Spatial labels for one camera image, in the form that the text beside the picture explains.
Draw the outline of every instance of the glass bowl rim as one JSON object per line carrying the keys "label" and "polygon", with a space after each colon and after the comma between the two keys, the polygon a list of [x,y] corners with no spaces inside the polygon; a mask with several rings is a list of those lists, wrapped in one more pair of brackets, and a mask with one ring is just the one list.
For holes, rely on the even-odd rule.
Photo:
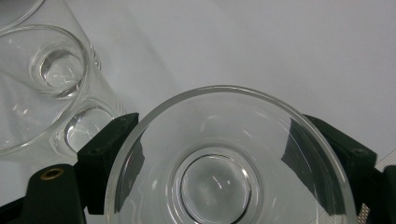
{"label": "glass bowl rim", "polygon": [[35,0],[35,2],[32,4],[32,6],[24,11],[21,15],[18,17],[14,18],[13,20],[10,20],[8,23],[3,24],[2,27],[0,27],[0,31],[4,31],[7,29],[10,29],[12,27],[17,26],[18,24],[24,22],[27,18],[29,18],[33,13],[35,13],[39,7],[43,4],[45,0]]}
{"label": "glass bowl rim", "polygon": [[276,105],[280,109],[285,110],[290,114],[291,117],[294,119],[297,119],[298,123],[302,126],[304,126],[309,133],[314,136],[315,140],[318,141],[320,147],[323,149],[325,152],[325,155],[329,158],[329,161],[331,163],[332,168],[334,169],[334,172],[336,174],[337,180],[339,182],[339,185],[344,187],[341,188],[342,190],[342,195],[344,199],[344,204],[345,204],[345,214],[347,215],[347,220],[354,220],[354,214],[355,212],[355,206],[353,203],[353,198],[352,198],[352,192],[350,189],[350,186],[348,185],[347,181],[347,176],[345,174],[345,171],[336,157],[335,153],[332,151],[332,148],[330,147],[329,143],[327,140],[324,138],[324,136],[320,133],[320,131],[315,127],[315,125],[303,114],[298,112],[296,109],[294,109],[292,106],[286,104],[285,102],[269,95],[266,93],[263,93],[261,91],[255,91],[250,88],[245,88],[245,87],[240,87],[240,86],[233,86],[233,85],[216,85],[216,86],[207,86],[207,87],[202,87],[190,91],[185,91],[182,92],[181,94],[178,94],[169,100],[163,102],[162,104],[158,105],[155,107],[153,110],[151,110],[137,125],[134,127],[134,129],[131,131],[131,133],[128,135],[126,138],[125,142],[120,148],[120,151],[114,160],[113,166],[111,168],[111,172],[107,181],[107,186],[106,186],[106,197],[105,197],[105,220],[107,224],[114,224],[114,219],[115,219],[115,209],[114,209],[114,203],[116,200],[116,193],[118,189],[118,183],[120,179],[120,173],[122,170],[125,169],[123,167],[125,158],[127,157],[131,147],[133,146],[134,142],[137,141],[140,136],[144,133],[144,131],[147,129],[147,127],[150,125],[152,121],[154,121],[156,118],[158,118],[161,113],[170,107],[177,105],[178,103],[181,103],[185,100],[188,100],[190,98],[200,96],[200,95],[206,95],[210,93],[220,93],[220,92],[227,92],[227,93],[239,93],[251,97],[256,97],[258,99],[264,100],[268,103],[271,103],[273,105]]}

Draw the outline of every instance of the glass bowl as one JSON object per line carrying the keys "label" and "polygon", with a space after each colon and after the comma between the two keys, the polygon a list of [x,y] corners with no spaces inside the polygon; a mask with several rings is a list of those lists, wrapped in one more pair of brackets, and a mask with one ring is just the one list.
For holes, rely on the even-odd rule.
{"label": "glass bowl", "polygon": [[0,31],[14,27],[31,16],[44,0],[1,0]]}
{"label": "glass bowl", "polygon": [[[139,151],[145,159],[136,162]],[[134,128],[108,180],[105,217],[356,223],[344,171],[313,124],[272,96],[235,86],[184,92]]]}

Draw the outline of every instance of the glass rim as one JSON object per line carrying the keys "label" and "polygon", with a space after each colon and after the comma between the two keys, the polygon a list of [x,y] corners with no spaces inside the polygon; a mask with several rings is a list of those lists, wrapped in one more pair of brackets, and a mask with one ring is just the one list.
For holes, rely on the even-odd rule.
{"label": "glass rim", "polygon": [[53,25],[37,24],[37,25],[14,27],[12,29],[0,31],[0,38],[17,32],[24,32],[31,30],[45,30],[50,32],[56,32],[71,39],[78,47],[78,50],[80,51],[82,56],[82,65],[83,65],[82,78],[74,86],[74,87],[78,86],[78,89],[76,90],[76,95],[73,96],[73,98],[71,99],[66,99],[66,100],[71,100],[71,103],[65,108],[64,112],[59,116],[59,118],[57,118],[53,123],[51,123],[51,125],[49,125],[43,132],[33,136],[32,138],[20,142],[11,147],[0,148],[0,157],[7,156],[11,153],[23,150],[25,147],[33,144],[34,142],[40,141],[41,138],[43,136],[46,136],[48,133],[52,133],[56,131],[58,127],[61,126],[62,123],[66,122],[66,120],[73,114],[73,112],[77,110],[78,102],[81,100],[81,98],[84,96],[84,93],[88,89],[87,83],[89,83],[89,79],[90,79],[90,62],[91,62],[90,56],[88,54],[88,51],[85,49],[84,45],[81,43],[81,41],[72,33],[66,31],[61,27],[57,27]]}
{"label": "glass rim", "polygon": [[18,24],[20,24],[23,21],[25,21],[33,13],[35,13],[39,7],[41,7],[41,5],[43,4],[44,1],[45,0],[36,0],[36,2],[32,5],[32,7],[30,7],[27,11],[24,11],[24,13],[22,13],[22,15],[20,15],[19,17],[17,17],[15,19],[9,21],[8,23],[2,25],[2,27],[0,27],[0,32],[4,31],[4,30],[7,30],[7,29],[11,29],[12,27],[15,27]]}
{"label": "glass rim", "polygon": [[[162,112],[169,109],[170,107],[177,105],[185,100],[191,99],[196,96],[206,95],[211,93],[220,93],[220,92],[227,92],[227,93],[237,93],[242,95],[247,95],[251,97],[256,97],[258,99],[264,100],[268,103],[276,105],[280,109],[285,110],[288,112],[294,119],[296,119],[300,125],[305,127],[309,133],[314,136],[315,140],[318,141],[321,149],[324,151],[325,155],[328,157],[332,168],[336,174],[337,180],[339,185],[347,186],[347,176],[343,167],[341,166],[340,161],[336,157],[335,153],[332,151],[327,140],[324,136],[319,132],[319,130],[315,127],[315,125],[303,114],[298,112],[292,106],[288,105],[287,103],[261,91],[255,91],[253,89],[239,87],[239,86],[232,86],[232,85],[217,85],[217,86],[207,86],[198,89],[194,89],[191,91],[185,91],[181,94],[178,94],[167,101],[163,102],[162,104],[155,107],[151,110],[131,131],[131,133],[126,138],[123,145],[120,147],[120,151],[113,162],[113,166],[111,168],[111,172],[107,181],[106,186],[106,200],[105,200],[105,219],[107,224],[113,224],[115,218],[115,208],[114,203],[116,200],[116,193],[118,189],[118,183],[120,183],[119,179],[121,178],[120,174],[124,167],[124,161],[129,154],[130,149],[134,145],[134,143],[141,137],[141,135],[145,132],[145,130],[149,127],[150,123],[158,118]],[[343,199],[352,198],[352,192],[350,187],[341,188]],[[353,216],[355,214],[355,207],[353,203],[346,202],[346,214]]]}

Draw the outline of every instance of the black plastic holder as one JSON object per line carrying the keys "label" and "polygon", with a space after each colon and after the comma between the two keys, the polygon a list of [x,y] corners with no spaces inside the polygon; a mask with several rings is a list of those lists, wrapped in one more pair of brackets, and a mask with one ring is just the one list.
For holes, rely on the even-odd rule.
{"label": "black plastic holder", "polygon": [[[372,150],[323,120],[306,117],[324,135],[342,163],[357,211],[366,204],[370,208],[368,223],[396,224],[396,166],[380,173],[375,169],[376,154]],[[137,114],[114,119],[78,153],[75,166],[58,164],[35,173],[24,198],[0,207],[0,223],[82,224],[86,223],[85,207],[90,214],[102,215],[111,167],[137,122]],[[140,144],[132,150],[134,171],[129,175],[134,182],[144,156]]]}

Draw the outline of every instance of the glass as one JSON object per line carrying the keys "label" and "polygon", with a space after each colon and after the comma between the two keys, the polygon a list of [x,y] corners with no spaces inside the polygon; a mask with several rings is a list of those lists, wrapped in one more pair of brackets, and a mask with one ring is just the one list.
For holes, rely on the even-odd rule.
{"label": "glass", "polygon": [[75,35],[90,51],[90,56],[100,69],[99,56],[64,0],[0,1],[0,31],[34,24],[58,26]]}
{"label": "glass", "polygon": [[125,114],[84,45],[64,29],[4,31],[0,52],[1,160],[75,162],[77,151]]}
{"label": "glass", "polygon": [[[134,180],[139,148],[145,159]],[[111,170],[105,217],[356,223],[345,173],[312,123],[272,96],[234,86],[184,92],[134,128]]]}

